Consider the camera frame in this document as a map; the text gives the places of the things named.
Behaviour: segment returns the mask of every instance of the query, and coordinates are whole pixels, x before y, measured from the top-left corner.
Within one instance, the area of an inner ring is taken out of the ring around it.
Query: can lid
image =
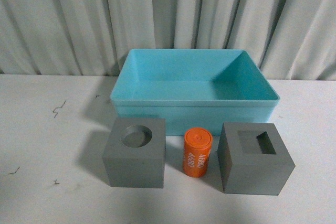
[[[193,148],[204,149],[211,147],[212,135],[204,128],[195,127],[187,130],[184,134],[184,141]]]

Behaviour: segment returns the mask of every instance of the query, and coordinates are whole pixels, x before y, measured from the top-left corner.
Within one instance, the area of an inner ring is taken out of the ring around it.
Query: round hole
[[[143,125],[133,125],[126,128],[121,138],[124,145],[131,148],[139,148],[147,145],[152,139],[152,131]]]

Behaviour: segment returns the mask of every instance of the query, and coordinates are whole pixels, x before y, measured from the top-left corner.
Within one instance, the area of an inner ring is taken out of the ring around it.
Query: black mark on table
[[[61,108],[63,108],[63,106],[64,106],[64,104],[66,103],[66,101],[67,100],[65,100],[64,101],[64,103],[62,104],[62,106],[61,107],[56,107],[56,108],[54,108],[54,110],[53,110],[53,113],[55,113],[55,116],[54,116],[54,118],[57,116],[57,114],[58,114],[58,112],[55,112],[57,109],[61,109]]]
[[[15,171],[15,172],[13,172],[13,173],[8,173],[8,175],[9,175],[9,174],[12,174],[12,175],[13,175],[13,174],[16,174],[16,173],[17,173],[17,171],[18,171],[19,169],[20,169],[20,167],[18,167],[18,168],[16,169],[16,171]]]

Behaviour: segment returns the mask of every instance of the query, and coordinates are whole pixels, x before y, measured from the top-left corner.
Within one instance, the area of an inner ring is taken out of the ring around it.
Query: square hole
[[[238,137],[246,154],[276,155],[266,131],[238,131]]]

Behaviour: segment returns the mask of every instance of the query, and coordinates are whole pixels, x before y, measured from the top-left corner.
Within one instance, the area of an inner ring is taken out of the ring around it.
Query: gray block with round hole
[[[163,188],[165,119],[117,118],[103,153],[112,187]]]
[[[272,123],[224,123],[217,155],[228,194],[279,195],[295,168]]]

